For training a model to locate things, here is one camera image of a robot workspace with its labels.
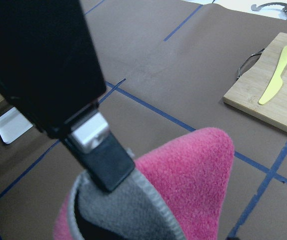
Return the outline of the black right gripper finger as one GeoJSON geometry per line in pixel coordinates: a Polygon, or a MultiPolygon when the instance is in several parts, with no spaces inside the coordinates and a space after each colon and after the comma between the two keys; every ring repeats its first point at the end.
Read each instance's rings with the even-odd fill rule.
{"type": "Polygon", "coordinates": [[[0,94],[112,192],[135,165],[99,112],[106,84],[78,0],[0,0],[0,94]]]}

